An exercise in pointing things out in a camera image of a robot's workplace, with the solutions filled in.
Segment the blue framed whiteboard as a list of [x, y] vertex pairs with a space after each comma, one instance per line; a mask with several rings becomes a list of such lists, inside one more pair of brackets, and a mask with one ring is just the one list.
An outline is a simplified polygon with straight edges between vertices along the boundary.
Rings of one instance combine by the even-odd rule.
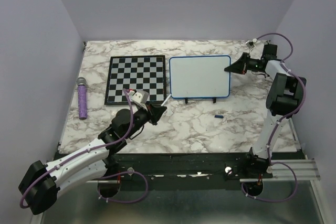
[[169, 59], [170, 92], [174, 99], [214, 99], [230, 96], [228, 55], [184, 56]]

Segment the white blue whiteboard marker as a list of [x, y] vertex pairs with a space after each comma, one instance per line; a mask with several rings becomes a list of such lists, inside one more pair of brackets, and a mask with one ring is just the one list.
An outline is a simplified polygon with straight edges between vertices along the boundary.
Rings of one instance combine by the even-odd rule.
[[164, 106], [170, 98], [171, 98], [171, 94], [167, 96], [167, 98], [162, 102], [161, 106]]

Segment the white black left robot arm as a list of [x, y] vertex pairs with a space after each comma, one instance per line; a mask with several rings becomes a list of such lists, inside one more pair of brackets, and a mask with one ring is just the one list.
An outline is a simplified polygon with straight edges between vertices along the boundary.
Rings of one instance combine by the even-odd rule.
[[18, 189], [22, 194], [20, 207], [38, 215], [49, 209], [63, 193], [91, 179], [112, 179], [116, 166], [112, 156], [124, 148], [127, 139], [146, 123], [157, 125], [166, 106], [146, 103], [137, 111], [122, 109], [111, 124], [85, 147], [47, 164], [32, 163]]

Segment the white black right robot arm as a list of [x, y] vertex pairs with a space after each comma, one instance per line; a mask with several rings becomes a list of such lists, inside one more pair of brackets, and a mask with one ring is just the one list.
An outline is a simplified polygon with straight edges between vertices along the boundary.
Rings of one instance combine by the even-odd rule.
[[293, 76], [284, 62], [277, 58], [277, 45], [274, 44], [264, 45], [260, 59], [253, 59], [249, 53], [243, 53], [224, 71], [236, 74], [258, 72], [272, 79], [266, 98], [267, 116], [264, 126], [257, 142], [239, 167], [245, 177], [259, 176], [271, 167], [272, 151], [283, 126], [302, 106], [306, 79]]

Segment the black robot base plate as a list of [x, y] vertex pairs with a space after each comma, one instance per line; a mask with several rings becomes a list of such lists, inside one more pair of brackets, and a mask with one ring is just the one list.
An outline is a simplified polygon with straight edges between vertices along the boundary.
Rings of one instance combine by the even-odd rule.
[[239, 167], [246, 153], [114, 154], [105, 176], [118, 174], [122, 191], [238, 190], [241, 179], [271, 178], [265, 172], [245, 177]]

